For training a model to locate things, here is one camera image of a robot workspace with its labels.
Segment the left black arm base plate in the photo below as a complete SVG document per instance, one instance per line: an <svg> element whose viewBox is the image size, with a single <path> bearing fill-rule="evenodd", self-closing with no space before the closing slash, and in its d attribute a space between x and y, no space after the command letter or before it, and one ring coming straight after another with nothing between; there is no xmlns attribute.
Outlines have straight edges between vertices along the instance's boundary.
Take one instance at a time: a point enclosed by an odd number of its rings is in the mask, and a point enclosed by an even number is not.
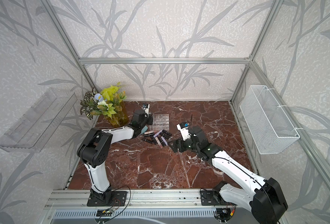
<svg viewBox="0 0 330 224"><path fill-rule="evenodd" d="M125 206L126 199L127 191L107 190L105 193L98 193L91 189L90 196L87 202L87 207Z"/></svg>

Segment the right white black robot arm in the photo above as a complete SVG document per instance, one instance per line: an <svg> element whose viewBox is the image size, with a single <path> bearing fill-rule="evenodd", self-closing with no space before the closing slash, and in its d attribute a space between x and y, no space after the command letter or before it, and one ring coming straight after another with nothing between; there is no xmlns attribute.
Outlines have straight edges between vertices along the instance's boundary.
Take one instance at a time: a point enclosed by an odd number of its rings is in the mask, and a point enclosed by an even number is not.
<svg viewBox="0 0 330 224"><path fill-rule="evenodd" d="M177 129L181 138L168 143L174 152L195 152L200 159L224 172L240 186L237 188L222 182L213 189L215 200L234 203L250 211L260 224L279 223L288 204L275 179L265 179L242 166L220 146L210 143L199 126L191 127L189 123L182 122Z"/></svg>

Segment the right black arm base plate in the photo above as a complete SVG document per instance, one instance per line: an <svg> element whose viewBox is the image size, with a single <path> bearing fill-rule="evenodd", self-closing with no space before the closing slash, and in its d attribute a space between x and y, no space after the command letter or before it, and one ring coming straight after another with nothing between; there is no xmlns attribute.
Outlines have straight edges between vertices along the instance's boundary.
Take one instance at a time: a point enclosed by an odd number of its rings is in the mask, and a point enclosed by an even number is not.
<svg viewBox="0 0 330 224"><path fill-rule="evenodd" d="M217 186L213 189L200 189L201 196L201 205L203 206L216 206L216 205L225 205L225 201L220 195L221 188L227 184L225 181L221 181Z"/></svg>

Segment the lavender lip balm tube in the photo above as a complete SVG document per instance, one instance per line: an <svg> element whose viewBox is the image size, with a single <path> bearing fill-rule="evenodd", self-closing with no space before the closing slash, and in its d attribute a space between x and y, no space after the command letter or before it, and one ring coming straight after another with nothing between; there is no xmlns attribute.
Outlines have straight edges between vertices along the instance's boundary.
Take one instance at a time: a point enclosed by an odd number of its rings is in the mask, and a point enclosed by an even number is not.
<svg viewBox="0 0 330 224"><path fill-rule="evenodd" d="M164 141L164 143L168 146L168 142L166 141L166 139L162 136L161 139Z"/></svg>

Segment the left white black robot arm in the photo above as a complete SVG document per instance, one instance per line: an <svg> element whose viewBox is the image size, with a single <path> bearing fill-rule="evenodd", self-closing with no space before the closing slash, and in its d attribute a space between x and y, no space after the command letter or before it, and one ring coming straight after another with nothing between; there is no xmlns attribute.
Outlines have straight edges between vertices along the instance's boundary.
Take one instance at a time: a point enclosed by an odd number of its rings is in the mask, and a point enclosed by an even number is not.
<svg viewBox="0 0 330 224"><path fill-rule="evenodd" d="M123 140L131 140L146 132L152 125L153 116L149 104L133 113L129 124L113 129L92 128L77 150L77 156L88 170L92 183L91 193L96 198L106 201L111 197L111 186L107 178L105 161L110 146Z"/></svg>

